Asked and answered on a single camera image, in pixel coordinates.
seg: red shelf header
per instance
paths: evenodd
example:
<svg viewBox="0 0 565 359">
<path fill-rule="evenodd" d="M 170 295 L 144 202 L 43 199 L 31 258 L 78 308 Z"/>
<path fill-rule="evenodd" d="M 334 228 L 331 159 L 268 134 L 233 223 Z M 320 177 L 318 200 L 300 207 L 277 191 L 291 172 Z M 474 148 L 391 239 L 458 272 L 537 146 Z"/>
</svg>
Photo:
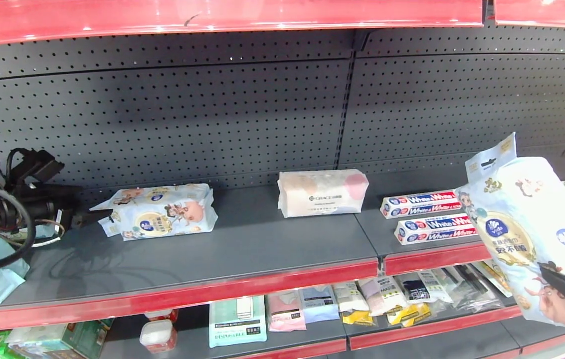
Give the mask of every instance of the red shelf header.
<svg viewBox="0 0 565 359">
<path fill-rule="evenodd" d="M 482 26 L 481 0 L 0 0 L 0 44 L 161 32 Z"/>
</svg>

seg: black cable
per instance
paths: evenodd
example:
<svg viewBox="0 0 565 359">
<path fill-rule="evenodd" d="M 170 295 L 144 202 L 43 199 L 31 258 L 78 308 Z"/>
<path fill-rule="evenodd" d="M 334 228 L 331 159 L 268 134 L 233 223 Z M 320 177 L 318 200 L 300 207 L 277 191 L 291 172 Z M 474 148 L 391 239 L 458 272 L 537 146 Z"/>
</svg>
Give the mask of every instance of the black cable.
<svg viewBox="0 0 565 359">
<path fill-rule="evenodd" d="M 25 207 L 20 202 L 18 202 L 18 199 L 16 197 L 2 190 L 1 188 L 0 197 L 4 200 L 7 200 L 16 208 L 16 210 L 20 213 L 21 218 L 23 218 L 23 222 L 25 222 L 25 225 L 27 225 L 27 238 L 25 239 L 25 243 L 23 243 L 23 246 L 16 250 L 16 252 L 0 259 L 0 268 L 3 268 L 21 259 L 25 255 L 25 253 L 32 247 L 32 245 L 34 244 L 34 239 L 36 238 L 36 227 L 34 227 L 34 221 L 32 220 L 31 216 L 29 216 L 29 213 L 27 213 L 27 209 L 25 209 Z"/>
</svg>

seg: wet wipes pack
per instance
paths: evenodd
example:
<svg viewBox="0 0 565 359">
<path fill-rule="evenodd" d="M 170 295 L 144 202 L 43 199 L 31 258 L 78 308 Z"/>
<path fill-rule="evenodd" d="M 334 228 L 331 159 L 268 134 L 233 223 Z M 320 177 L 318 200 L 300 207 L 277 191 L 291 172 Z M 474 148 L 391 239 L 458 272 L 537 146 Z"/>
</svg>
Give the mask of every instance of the wet wipes pack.
<svg viewBox="0 0 565 359">
<path fill-rule="evenodd" d="M 549 162 L 517 157 L 515 134 L 466 162 L 456 190 L 524 318 L 565 326 L 565 297 L 540 265 L 565 274 L 565 191 Z"/>
</svg>

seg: hand holding wipes package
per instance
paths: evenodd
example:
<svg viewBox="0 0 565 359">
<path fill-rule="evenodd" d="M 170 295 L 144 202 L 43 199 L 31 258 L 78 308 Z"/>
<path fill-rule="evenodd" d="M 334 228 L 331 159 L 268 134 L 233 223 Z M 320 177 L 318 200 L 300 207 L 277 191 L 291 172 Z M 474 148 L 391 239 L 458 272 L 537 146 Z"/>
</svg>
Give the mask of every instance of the hand holding wipes package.
<svg viewBox="0 0 565 359">
<path fill-rule="evenodd" d="M 565 274 L 565 191 L 540 157 L 518 158 L 515 134 L 466 162 L 456 190 L 524 318 L 565 326 L 565 298 L 540 265 Z"/>
<path fill-rule="evenodd" d="M 358 170 L 281 172 L 278 209 L 284 218 L 359 213 L 368 186 Z"/>
<path fill-rule="evenodd" d="M 265 341 L 264 296 L 211 302 L 209 348 Z"/>
<path fill-rule="evenodd" d="M 185 184 L 119 190 L 91 210 L 113 209 L 111 219 L 98 221 L 107 236 L 120 232 L 123 240 L 211 232 L 218 215 L 211 207 L 208 184 Z"/>
</svg>

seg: cartoon character print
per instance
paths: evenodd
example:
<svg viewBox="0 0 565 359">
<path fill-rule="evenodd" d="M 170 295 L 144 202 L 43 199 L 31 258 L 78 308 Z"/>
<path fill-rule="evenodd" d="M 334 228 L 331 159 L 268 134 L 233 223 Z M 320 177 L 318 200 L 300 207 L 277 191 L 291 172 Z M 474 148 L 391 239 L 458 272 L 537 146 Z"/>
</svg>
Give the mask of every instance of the cartoon character print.
<svg viewBox="0 0 565 359">
<path fill-rule="evenodd" d="M 137 230 L 123 230 L 121 234 L 123 235 L 123 238 L 128 239 L 142 239 L 143 237 L 145 237 L 144 234 L 138 232 Z"/>
<path fill-rule="evenodd" d="M 134 198 L 143 194 L 143 189 L 142 188 L 130 188 L 129 190 L 121 191 L 120 194 L 121 194 L 122 197 L 114 198 L 114 201 L 113 201 L 113 203 L 117 206 L 121 206 L 123 204 L 129 204 L 129 202 L 132 202 L 134 200 Z"/>
<path fill-rule="evenodd" d="M 165 206 L 167 216 L 177 219 L 178 222 L 184 220 L 185 225 L 191 222 L 200 222 L 204 218 L 204 207 L 195 201 L 185 202 L 181 204 L 168 204 Z"/>
<path fill-rule="evenodd" d="M 528 178 L 524 178 L 518 179 L 517 182 L 515 182 L 515 186 L 519 187 L 520 191 L 522 191 L 522 195 L 525 197 L 533 197 L 534 194 L 542 190 L 544 182 L 532 181 Z"/>
<path fill-rule="evenodd" d="M 473 204 L 473 201 L 471 200 L 471 196 L 469 196 L 468 193 L 461 191 L 458 194 L 457 199 L 460 201 L 460 204 L 462 205 L 462 209 L 466 212 L 466 214 L 471 219 L 471 222 L 473 223 L 477 222 L 478 210 L 476 209 L 475 204 Z"/>
<path fill-rule="evenodd" d="M 553 262 L 540 263 L 540 265 L 547 266 L 556 272 L 562 271 L 562 268 L 556 266 Z M 537 292 L 524 288 L 526 292 L 531 296 L 538 296 L 540 298 L 540 311 L 546 318 L 565 325 L 565 296 L 553 286 L 546 283 L 543 278 L 536 277 L 533 280 L 540 282 L 542 288 Z"/>
</svg>

